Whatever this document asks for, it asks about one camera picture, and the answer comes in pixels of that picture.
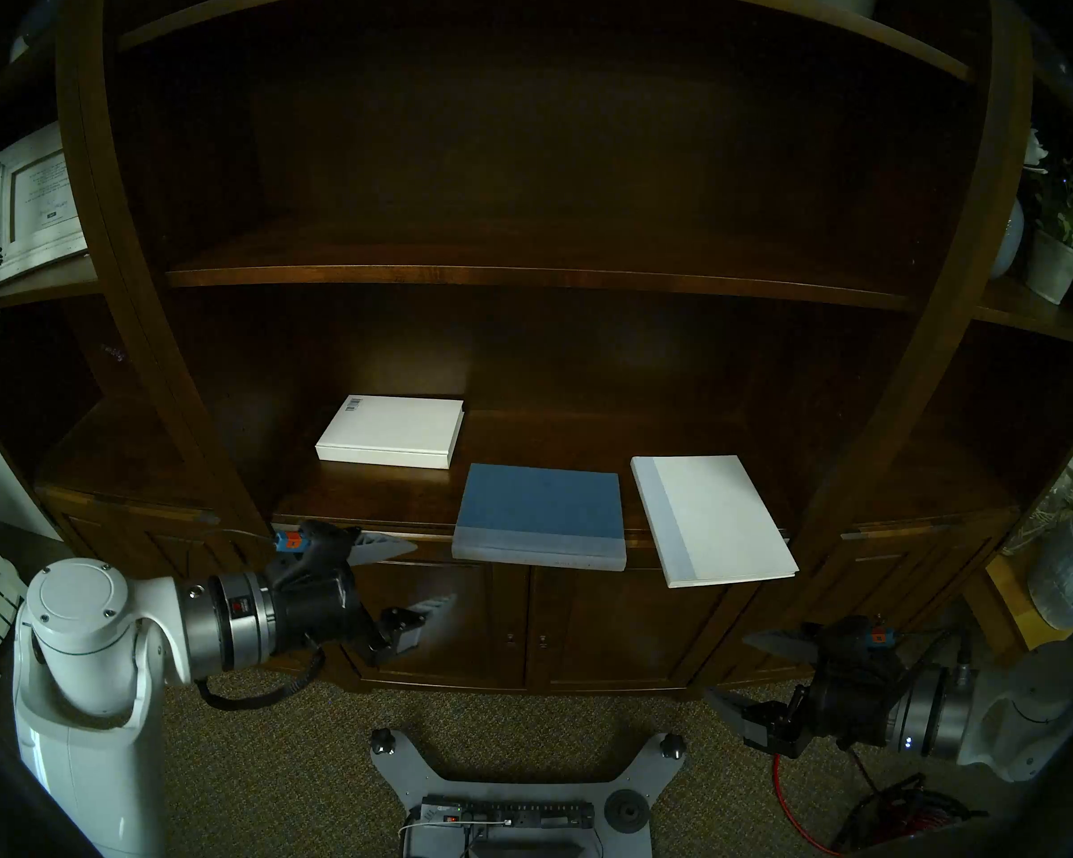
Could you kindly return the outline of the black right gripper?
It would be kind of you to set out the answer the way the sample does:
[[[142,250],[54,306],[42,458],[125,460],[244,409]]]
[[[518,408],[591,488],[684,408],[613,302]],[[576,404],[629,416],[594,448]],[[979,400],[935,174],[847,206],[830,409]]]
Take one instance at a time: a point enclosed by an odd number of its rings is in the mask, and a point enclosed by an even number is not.
[[[743,636],[743,644],[793,666],[815,666],[819,646],[810,628],[768,628]],[[817,738],[837,746],[886,748],[892,689],[902,682],[902,662],[882,669],[829,661],[815,669],[809,685],[799,685],[790,702],[760,702],[739,692],[707,687],[704,701],[743,742],[761,752],[798,758]]]

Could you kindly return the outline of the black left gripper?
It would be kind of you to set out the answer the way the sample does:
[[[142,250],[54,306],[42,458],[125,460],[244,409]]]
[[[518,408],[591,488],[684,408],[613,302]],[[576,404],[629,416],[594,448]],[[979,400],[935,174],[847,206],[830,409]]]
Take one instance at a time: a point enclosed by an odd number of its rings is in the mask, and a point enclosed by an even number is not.
[[[353,539],[351,568],[385,562],[418,550],[416,543],[385,533],[359,531]],[[343,644],[369,667],[379,667],[426,641],[456,600],[435,596],[410,606],[394,606],[377,617],[357,593],[352,571],[306,571],[297,562],[269,566],[273,636],[269,656]]]

